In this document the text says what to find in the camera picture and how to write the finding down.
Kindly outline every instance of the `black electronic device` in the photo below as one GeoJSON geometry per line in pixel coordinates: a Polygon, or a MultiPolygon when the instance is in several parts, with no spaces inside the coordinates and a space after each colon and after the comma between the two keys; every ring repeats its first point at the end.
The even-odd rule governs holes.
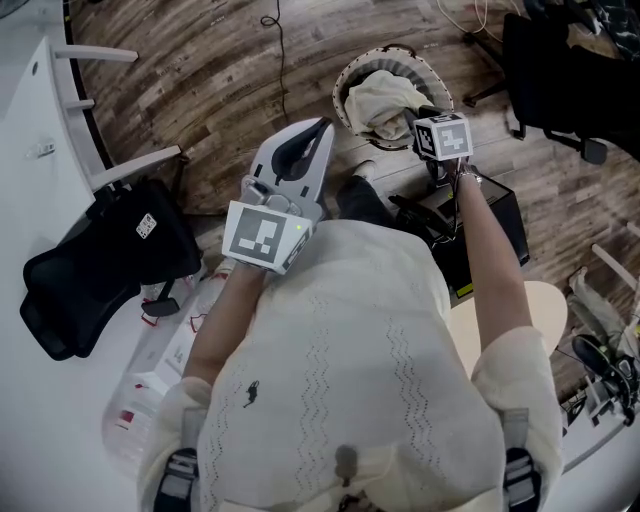
{"type": "MultiPolygon", "coordinates": [[[[524,265],[529,261],[529,246],[513,190],[485,176],[482,177],[480,189],[509,238],[520,265],[524,265]]],[[[400,206],[398,228],[429,244],[445,281],[458,297],[470,293],[473,287],[464,240],[464,224],[460,216],[456,215],[451,187],[447,185],[438,188],[419,201],[400,196],[394,196],[390,200],[400,206]]]]}

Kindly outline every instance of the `white cloth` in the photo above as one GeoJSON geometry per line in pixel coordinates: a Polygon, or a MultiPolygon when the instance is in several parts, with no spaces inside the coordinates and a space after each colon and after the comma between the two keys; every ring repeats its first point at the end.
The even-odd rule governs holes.
{"type": "Polygon", "coordinates": [[[561,421],[541,335],[504,334],[470,382],[449,311],[421,240],[355,221],[321,223],[289,273],[266,288],[210,403],[198,398],[208,386],[197,379],[171,391],[141,490],[155,494],[158,460],[176,447],[179,429],[168,429],[177,420],[164,416],[179,414],[180,394],[209,411],[198,443],[202,512],[225,500],[334,512],[345,492],[334,474],[341,445],[359,458],[349,491],[365,489],[387,512],[502,510],[498,412],[513,408],[529,409],[527,448],[546,490],[562,467],[561,421]],[[257,398],[244,407],[254,381],[257,398]]]}
{"type": "Polygon", "coordinates": [[[398,140],[410,132],[404,109],[417,111],[423,105],[433,103],[411,80],[381,70],[349,89],[344,109],[356,135],[375,132],[382,139],[398,140]]]}

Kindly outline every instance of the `round wooden table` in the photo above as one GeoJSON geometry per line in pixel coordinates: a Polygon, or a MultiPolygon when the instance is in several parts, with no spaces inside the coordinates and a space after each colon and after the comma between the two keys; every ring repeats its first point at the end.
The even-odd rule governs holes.
{"type": "MultiPolygon", "coordinates": [[[[555,286],[540,281],[525,282],[533,326],[544,336],[547,354],[555,350],[567,323],[567,302],[555,286]]],[[[462,365],[471,376],[480,357],[480,334],[473,297],[451,310],[449,331],[462,365]]]]}

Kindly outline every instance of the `cable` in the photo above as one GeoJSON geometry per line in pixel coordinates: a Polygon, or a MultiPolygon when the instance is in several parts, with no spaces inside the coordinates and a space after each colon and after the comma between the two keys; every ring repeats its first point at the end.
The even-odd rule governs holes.
{"type": "Polygon", "coordinates": [[[198,329],[196,329],[196,326],[193,324],[193,321],[197,320],[198,318],[202,318],[203,316],[207,316],[207,314],[206,313],[202,313],[201,315],[189,317],[189,323],[191,324],[191,330],[193,331],[193,334],[197,334],[198,333],[198,329],[200,328],[200,327],[198,327],[198,329]]]}
{"type": "MultiPolygon", "coordinates": [[[[518,16],[522,16],[522,14],[520,14],[520,9],[518,8],[518,6],[514,2],[514,0],[509,0],[509,2],[511,2],[511,5],[513,5],[514,9],[518,13],[518,16]]],[[[464,32],[465,34],[467,32],[469,32],[469,30],[465,30],[464,28],[462,28],[460,25],[458,25],[458,23],[456,23],[456,21],[451,16],[449,16],[446,12],[444,12],[444,9],[442,8],[442,5],[440,4],[440,0],[436,0],[436,3],[438,4],[438,9],[440,9],[440,12],[443,14],[443,16],[445,18],[447,18],[453,24],[454,27],[457,27],[462,32],[464,32]]],[[[489,0],[484,0],[484,20],[482,20],[480,18],[480,11],[478,10],[478,0],[473,0],[473,4],[474,4],[475,10],[476,10],[476,17],[478,18],[478,21],[480,22],[480,28],[478,30],[472,31],[471,33],[472,34],[479,34],[480,32],[482,32],[484,30],[493,39],[495,39],[499,43],[502,43],[502,39],[500,39],[499,37],[495,36],[487,28],[487,14],[489,12],[489,0]]]]}
{"type": "Polygon", "coordinates": [[[285,59],[285,53],[284,53],[284,30],[282,29],[282,25],[280,25],[280,0],[276,0],[276,7],[278,9],[278,14],[276,15],[276,17],[274,18],[273,16],[263,16],[262,18],[260,18],[260,25],[262,25],[265,28],[271,28],[274,25],[276,25],[278,27],[278,30],[280,30],[280,102],[282,104],[282,114],[284,115],[284,120],[286,121],[287,125],[289,124],[289,114],[287,114],[287,108],[285,106],[285,101],[284,101],[284,96],[285,96],[285,90],[284,90],[284,59],[285,59]]]}
{"type": "Polygon", "coordinates": [[[462,158],[458,158],[456,162],[455,181],[451,184],[451,195],[453,200],[453,237],[443,234],[438,240],[433,242],[429,248],[430,250],[433,250],[433,248],[438,244],[453,242],[456,239],[456,234],[458,233],[458,178],[460,177],[461,163],[462,158]]]}
{"type": "Polygon", "coordinates": [[[585,395],[584,398],[579,399],[573,404],[571,404],[571,402],[569,403],[571,405],[571,408],[569,409],[569,414],[573,417],[572,419],[575,419],[578,417],[578,414],[582,412],[582,409],[584,409],[584,406],[587,404],[587,397],[585,395]]]}
{"type": "Polygon", "coordinates": [[[558,352],[560,352],[562,355],[570,357],[571,359],[573,359],[574,361],[578,361],[582,366],[584,366],[585,368],[587,368],[587,365],[585,365],[582,361],[580,361],[580,359],[578,359],[577,357],[572,356],[571,354],[567,354],[565,351],[560,350],[558,347],[556,347],[556,350],[558,352]]]}

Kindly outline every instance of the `tag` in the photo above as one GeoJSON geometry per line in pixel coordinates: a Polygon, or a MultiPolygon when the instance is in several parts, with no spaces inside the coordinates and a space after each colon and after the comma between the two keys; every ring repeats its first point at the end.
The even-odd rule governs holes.
{"type": "Polygon", "coordinates": [[[336,476],[342,480],[342,487],[349,487],[358,473],[358,454],[351,446],[342,445],[336,450],[335,457],[336,476]]]}
{"type": "Polygon", "coordinates": [[[150,213],[147,213],[140,221],[140,224],[138,224],[136,232],[140,235],[140,238],[144,240],[149,236],[149,233],[153,231],[153,228],[155,228],[157,224],[156,219],[154,219],[150,213]]]}

